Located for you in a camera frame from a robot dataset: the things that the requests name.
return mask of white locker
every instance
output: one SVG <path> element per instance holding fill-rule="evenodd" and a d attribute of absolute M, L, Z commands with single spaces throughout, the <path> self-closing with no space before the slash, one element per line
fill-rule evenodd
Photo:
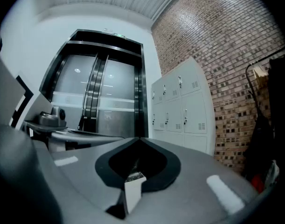
<path fill-rule="evenodd" d="M 153 138 L 167 143 L 182 146 L 182 135 L 174 132 L 154 131 Z"/>
<path fill-rule="evenodd" d="M 165 103 L 167 115 L 167 131 L 182 132 L 181 100 L 173 100 Z"/>
<path fill-rule="evenodd" d="M 166 112 L 163 103 L 153 106 L 153 129 L 165 130 Z"/>
<path fill-rule="evenodd" d="M 198 91 L 201 88 L 194 69 L 197 63 L 194 63 L 196 63 L 196 61 L 193 58 L 189 58 L 175 70 L 181 95 Z"/>
<path fill-rule="evenodd" d="M 207 133 L 202 92 L 182 98 L 185 133 Z"/>
<path fill-rule="evenodd" d="M 163 80 L 162 78 L 160 80 L 157 80 L 152 85 L 152 99 L 153 99 L 154 105 L 163 102 Z"/>
<path fill-rule="evenodd" d="M 205 153 L 207 151 L 207 137 L 184 135 L 183 146 Z"/>
<path fill-rule="evenodd" d="M 162 78 L 164 100 L 170 100 L 179 96 L 178 83 L 175 73 L 172 72 Z"/>

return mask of elevator door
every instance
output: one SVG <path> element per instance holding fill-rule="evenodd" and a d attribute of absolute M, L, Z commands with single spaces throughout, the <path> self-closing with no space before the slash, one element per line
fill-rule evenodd
<path fill-rule="evenodd" d="M 97 103 L 98 133 L 134 137 L 134 66 L 108 59 Z"/>
<path fill-rule="evenodd" d="M 70 129 L 78 127 L 95 59 L 93 56 L 70 55 L 57 80 L 51 104 L 65 110 L 65 120 Z"/>

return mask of red object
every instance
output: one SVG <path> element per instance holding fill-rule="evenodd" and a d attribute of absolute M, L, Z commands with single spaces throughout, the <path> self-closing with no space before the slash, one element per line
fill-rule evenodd
<path fill-rule="evenodd" d="M 259 193 L 264 190 L 264 183 L 261 179 L 261 174 L 256 174 L 251 180 L 251 184 Z"/>

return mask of brick wall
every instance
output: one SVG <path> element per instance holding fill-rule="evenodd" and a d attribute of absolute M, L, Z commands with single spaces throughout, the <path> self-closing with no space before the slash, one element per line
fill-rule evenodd
<path fill-rule="evenodd" d="M 152 31 L 162 75 L 189 56 L 203 68 L 215 108 L 215 158 L 241 172 L 257 113 L 245 68 L 285 46 L 272 15 L 261 0 L 174 0 Z M 260 65 L 267 70 L 268 60 Z M 269 118 L 268 91 L 249 75 Z"/>

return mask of metal door frame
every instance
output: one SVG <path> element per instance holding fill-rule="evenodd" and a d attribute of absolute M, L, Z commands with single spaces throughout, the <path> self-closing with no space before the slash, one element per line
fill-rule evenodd
<path fill-rule="evenodd" d="M 100 39 L 102 40 L 103 38 L 106 44 L 100 42 Z M 87 124 L 84 126 L 92 127 L 89 130 L 91 132 L 96 131 L 97 103 L 107 59 L 111 57 L 111 60 L 134 66 L 135 136 L 148 137 L 146 71 L 143 44 L 99 31 L 76 30 L 59 49 L 42 80 L 39 90 L 49 102 L 51 102 L 57 80 L 69 55 L 96 57 L 83 98 L 83 115 L 81 117 L 82 124 Z"/>

